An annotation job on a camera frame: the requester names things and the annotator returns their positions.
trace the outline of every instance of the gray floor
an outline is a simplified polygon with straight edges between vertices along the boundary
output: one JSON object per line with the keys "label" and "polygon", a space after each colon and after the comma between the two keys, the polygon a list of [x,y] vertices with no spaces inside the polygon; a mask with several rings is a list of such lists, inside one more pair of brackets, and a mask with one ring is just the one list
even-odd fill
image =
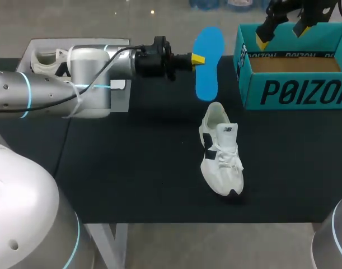
{"label": "gray floor", "polygon": [[[186,53],[209,25],[222,29],[226,54],[232,54],[238,24],[264,19],[259,8],[200,12],[188,0],[0,0],[0,57],[20,57],[30,39],[47,37],[150,44],[155,35],[166,35],[175,53]],[[337,10],[332,20],[341,21]],[[311,224],[135,224],[127,268],[310,269],[312,234]]]}
{"label": "gray floor", "polygon": [[311,269],[311,224],[134,224],[127,269]]}
{"label": "gray floor", "polygon": [[[47,37],[122,37],[151,44],[155,35],[165,35],[175,53],[186,53],[210,25],[222,29],[226,54],[233,54],[238,25],[264,19],[260,8],[202,12],[191,10],[188,0],[0,0],[0,57],[20,57],[30,39]],[[337,9],[332,20],[341,21]]]}

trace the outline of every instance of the teal shoe box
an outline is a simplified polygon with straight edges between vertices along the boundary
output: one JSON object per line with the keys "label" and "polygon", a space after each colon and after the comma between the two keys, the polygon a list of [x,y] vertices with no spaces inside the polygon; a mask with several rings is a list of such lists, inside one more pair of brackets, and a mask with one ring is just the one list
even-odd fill
{"label": "teal shoe box", "polygon": [[259,24],[240,25],[234,67],[246,109],[342,109],[342,23],[319,23],[297,38],[281,24],[261,51]]}

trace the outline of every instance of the robotic arm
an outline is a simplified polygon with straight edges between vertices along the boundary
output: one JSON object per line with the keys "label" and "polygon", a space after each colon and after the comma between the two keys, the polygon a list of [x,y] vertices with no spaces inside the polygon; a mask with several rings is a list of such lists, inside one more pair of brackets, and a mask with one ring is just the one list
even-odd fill
{"label": "robotic arm", "polygon": [[256,43],[264,50],[275,37],[274,31],[279,24],[289,21],[287,14],[294,10],[302,10],[301,18],[293,28],[300,37],[318,22],[328,22],[339,0],[271,0],[266,9],[266,20],[256,29]]}
{"label": "robotic arm", "polygon": [[164,36],[155,37],[152,45],[136,47],[74,46],[67,59],[71,82],[0,71],[0,117],[105,117],[111,107],[110,80],[167,76],[174,81],[176,70],[192,71],[204,62],[193,53],[174,55]]}

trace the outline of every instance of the black table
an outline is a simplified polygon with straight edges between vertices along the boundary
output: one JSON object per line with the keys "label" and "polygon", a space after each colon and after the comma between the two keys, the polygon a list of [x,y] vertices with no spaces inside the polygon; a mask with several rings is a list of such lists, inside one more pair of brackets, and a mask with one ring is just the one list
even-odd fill
{"label": "black table", "polygon": [[[16,62],[0,59],[0,69]],[[0,120],[0,133],[55,176],[84,223],[324,221],[342,198],[342,110],[244,110],[232,57],[221,59],[218,84],[217,101],[239,124],[245,189],[237,200],[213,193],[200,172],[208,103],[196,98],[192,73],[173,83],[135,79],[129,113],[69,126]]]}

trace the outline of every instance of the shoe laces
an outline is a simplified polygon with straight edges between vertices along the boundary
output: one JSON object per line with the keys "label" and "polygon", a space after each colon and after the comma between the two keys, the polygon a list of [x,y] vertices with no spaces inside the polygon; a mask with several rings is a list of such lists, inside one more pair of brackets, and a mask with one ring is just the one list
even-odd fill
{"label": "shoe laces", "polygon": [[219,166],[238,169],[243,171],[244,167],[242,161],[238,157],[238,147],[235,152],[230,152],[223,149],[219,144],[215,143],[214,146],[219,150]]}

